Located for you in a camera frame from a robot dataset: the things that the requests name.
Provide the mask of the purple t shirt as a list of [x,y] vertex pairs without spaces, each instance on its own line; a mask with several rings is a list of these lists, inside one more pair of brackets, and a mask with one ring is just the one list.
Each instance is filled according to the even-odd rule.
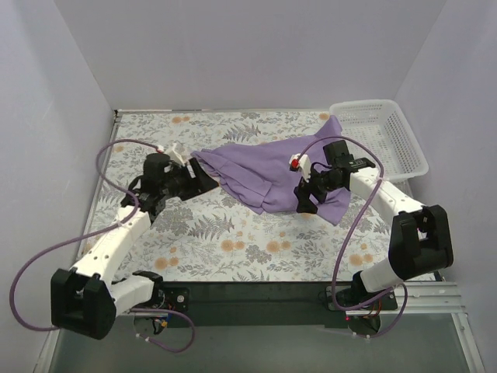
[[257,214],[295,212],[294,188],[301,175],[290,171],[292,155],[311,142],[342,134],[336,117],[331,116],[313,135],[288,138],[262,145],[223,145],[195,151],[192,156],[224,191]]

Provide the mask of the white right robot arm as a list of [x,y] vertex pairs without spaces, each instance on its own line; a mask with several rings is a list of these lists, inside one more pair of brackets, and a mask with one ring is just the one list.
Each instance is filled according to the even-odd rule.
[[306,152],[290,157],[290,171],[301,175],[294,188],[297,212],[316,214],[329,193],[346,189],[365,200],[364,211],[373,208],[391,226],[385,259],[354,274],[349,288],[342,291],[337,291],[337,278],[332,278],[334,309],[368,309],[405,281],[451,267],[454,252],[447,212],[439,205],[412,199],[387,181],[384,167],[373,153],[355,158],[347,147],[350,138],[327,140],[323,148],[326,162],[320,171]]

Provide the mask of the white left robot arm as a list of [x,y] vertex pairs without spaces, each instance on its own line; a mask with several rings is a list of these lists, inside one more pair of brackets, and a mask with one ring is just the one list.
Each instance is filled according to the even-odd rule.
[[116,214],[116,225],[70,269],[50,280],[54,326],[101,340],[120,314],[136,305],[155,311],[164,305],[162,276],[136,271],[118,283],[113,278],[135,242],[153,225],[167,200],[190,200],[217,188],[197,160],[163,153],[147,155],[143,173],[132,180]]

